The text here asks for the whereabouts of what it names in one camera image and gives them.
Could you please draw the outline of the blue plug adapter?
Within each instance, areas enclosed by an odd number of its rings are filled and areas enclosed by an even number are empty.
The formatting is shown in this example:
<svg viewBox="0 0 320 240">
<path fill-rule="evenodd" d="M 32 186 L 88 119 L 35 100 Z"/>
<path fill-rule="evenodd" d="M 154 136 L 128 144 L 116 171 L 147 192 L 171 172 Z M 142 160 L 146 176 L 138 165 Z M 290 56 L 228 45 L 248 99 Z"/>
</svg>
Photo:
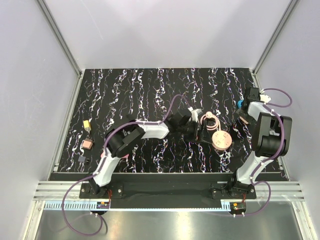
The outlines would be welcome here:
<svg viewBox="0 0 320 240">
<path fill-rule="evenodd" d="M 241 109 L 242 107 L 243 107 L 243 100 L 239 100 L 238 102 L 237 102 L 237 107 L 239 108 L 239 109 Z"/>
</svg>

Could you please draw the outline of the pink round power strip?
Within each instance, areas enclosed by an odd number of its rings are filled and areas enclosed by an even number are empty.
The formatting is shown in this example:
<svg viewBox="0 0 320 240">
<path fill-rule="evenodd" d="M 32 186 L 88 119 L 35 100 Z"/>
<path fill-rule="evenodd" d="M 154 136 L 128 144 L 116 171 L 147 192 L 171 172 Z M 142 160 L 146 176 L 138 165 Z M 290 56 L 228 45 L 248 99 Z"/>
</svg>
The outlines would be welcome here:
<svg viewBox="0 0 320 240">
<path fill-rule="evenodd" d="M 211 139 L 213 147 L 219 151 L 227 150 L 232 144 L 231 135 L 224 130 L 216 131 Z"/>
</svg>

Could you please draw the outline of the yellow plug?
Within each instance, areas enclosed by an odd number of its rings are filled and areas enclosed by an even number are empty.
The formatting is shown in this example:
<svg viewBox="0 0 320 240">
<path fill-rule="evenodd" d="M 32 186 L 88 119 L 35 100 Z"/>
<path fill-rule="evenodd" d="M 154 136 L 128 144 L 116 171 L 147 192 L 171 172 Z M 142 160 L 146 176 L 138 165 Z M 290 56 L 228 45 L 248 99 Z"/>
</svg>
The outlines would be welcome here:
<svg viewBox="0 0 320 240">
<path fill-rule="evenodd" d="M 91 123 L 89 120 L 84 120 L 83 121 L 83 128 L 85 131 L 87 131 L 88 133 L 91 131 Z"/>
</svg>

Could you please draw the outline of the pink plug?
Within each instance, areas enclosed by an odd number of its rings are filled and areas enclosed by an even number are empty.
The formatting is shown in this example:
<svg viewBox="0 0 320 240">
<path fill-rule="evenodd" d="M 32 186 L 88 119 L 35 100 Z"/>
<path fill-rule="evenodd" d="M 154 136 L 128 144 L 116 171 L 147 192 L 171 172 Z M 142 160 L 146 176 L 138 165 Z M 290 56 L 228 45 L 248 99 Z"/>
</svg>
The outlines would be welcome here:
<svg viewBox="0 0 320 240">
<path fill-rule="evenodd" d="M 82 141 L 82 148 L 90 150 L 93 147 L 94 142 L 91 139 L 85 139 Z"/>
</svg>

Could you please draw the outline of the dark grey plug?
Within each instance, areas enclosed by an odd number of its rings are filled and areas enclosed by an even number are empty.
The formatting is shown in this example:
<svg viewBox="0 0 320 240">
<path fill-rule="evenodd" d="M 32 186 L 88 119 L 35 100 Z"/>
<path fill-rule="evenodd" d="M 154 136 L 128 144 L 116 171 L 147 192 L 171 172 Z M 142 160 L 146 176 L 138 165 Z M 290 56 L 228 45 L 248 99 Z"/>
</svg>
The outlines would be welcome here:
<svg viewBox="0 0 320 240">
<path fill-rule="evenodd" d="M 87 158 L 87 157 L 85 157 L 85 156 L 79 156 L 78 157 L 78 162 L 79 163 L 88 163 L 89 162 L 89 159 Z"/>
</svg>

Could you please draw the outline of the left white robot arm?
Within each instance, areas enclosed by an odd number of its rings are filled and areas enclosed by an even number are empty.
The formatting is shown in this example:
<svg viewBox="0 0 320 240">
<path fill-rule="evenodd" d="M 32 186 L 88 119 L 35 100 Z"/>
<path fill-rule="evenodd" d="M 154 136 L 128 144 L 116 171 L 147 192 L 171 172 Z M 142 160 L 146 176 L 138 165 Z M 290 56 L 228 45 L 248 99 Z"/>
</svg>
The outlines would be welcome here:
<svg viewBox="0 0 320 240">
<path fill-rule="evenodd" d="M 127 115 L 118 127 L 106 135 L 103 152 L 93 177 L 89 180 L 90 192 L 97 198 L 108 193 L 112 174 L 122 158 L 127 157 L 138 141 L 143 139 L 165 139 L 172 134 L 181 134 L 187 142 L 212 144 L 201 109 L 182 109 L 164 117 L 162 121 L 142 121 Z"/>
</svg>

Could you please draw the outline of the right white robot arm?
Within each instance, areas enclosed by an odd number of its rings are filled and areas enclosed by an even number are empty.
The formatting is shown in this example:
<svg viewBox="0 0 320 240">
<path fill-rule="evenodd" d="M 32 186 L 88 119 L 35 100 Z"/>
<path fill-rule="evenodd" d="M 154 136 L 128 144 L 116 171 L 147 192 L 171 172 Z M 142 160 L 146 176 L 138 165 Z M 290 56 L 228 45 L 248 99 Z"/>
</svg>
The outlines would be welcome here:
<svg viewBox="0 0 320 240">
<path fill-rule="evenodd" d="M 279 105 L 271 103 L 266 91 L 277 91 L 285 94 L 289 103 Z M 255 191 L 256 178 L 275 159 L 285 156 L 289 150 L 293 120 L 289 116 L 279 115 L 271 107 L 288 108 L 292 97 L 278 88 L 249 87 L 244 98 L 237 103 L 236 113 L 243 122 L 255 122 L 251 141 L 251 153 L 232 175 L 223 189 L 232 198 L 241 198 Z"/>
</svg>

